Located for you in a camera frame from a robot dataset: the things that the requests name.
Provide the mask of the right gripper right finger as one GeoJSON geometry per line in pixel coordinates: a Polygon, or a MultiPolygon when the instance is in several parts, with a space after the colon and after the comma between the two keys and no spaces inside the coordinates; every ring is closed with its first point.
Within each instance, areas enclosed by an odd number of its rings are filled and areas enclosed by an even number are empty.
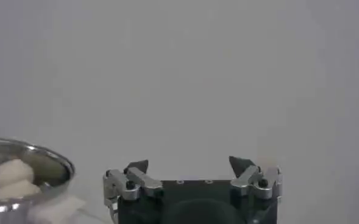
{"type": "Polygon", "coordinates": [[[252,194],[260,200],[282,197],[282,171],[278,166],[263,170],[252,160],[229,156],[229,163],[235,174],[230,186],[241,197],[252,194]]]}

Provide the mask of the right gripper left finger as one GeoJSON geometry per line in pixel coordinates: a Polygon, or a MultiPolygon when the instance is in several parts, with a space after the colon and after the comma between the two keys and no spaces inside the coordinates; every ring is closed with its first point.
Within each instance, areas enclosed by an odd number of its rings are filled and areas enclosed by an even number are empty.
{"type": "Polygon", "coordinates": [[[163,182],[147,175],[149,161],[131,162],[124,170],[107,170],[103,176],[104,204],[112,206],[122,198],[137,201],[142,194],[159,198],[163,195],[163,182]]]}

